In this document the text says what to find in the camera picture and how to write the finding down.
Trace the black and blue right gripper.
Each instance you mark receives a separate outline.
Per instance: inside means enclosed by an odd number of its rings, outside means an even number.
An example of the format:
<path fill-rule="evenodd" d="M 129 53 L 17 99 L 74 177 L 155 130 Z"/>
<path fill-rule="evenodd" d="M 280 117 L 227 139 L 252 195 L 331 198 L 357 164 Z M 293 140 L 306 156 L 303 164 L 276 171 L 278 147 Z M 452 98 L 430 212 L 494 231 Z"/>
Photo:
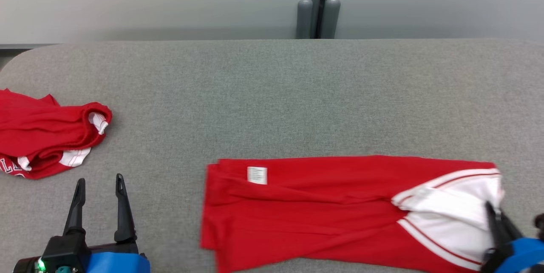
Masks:
<path fill-rule="evenodd" d="M 539 239 L 523 238 L 523 233 L 504 211 L 485 203 L 488 229 L 493 248 L 484 254 L 481 273 L 542 273 L 544 244 Z"/>

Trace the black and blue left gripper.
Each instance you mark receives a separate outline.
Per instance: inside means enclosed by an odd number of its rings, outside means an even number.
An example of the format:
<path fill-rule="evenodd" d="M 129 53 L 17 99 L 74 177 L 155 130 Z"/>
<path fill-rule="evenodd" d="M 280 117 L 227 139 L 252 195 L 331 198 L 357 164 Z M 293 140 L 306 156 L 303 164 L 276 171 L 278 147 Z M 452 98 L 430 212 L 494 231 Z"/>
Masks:
<path fill-rule="evenodd" d="M 116 174 L 115 181 L 117 230 L 114 233 L 114 240 L 116 243 L 91 247 L 90 262 L 85 271 L 86 273 L 150 273 L 151 263 L 144 253 L 139 253 L 136 243 L 138 236 L 123 175 Z M 85 179 L 80 178 L 76 183 L 64 227 L 64 236 L 86 233 L 83 228 Z"/>

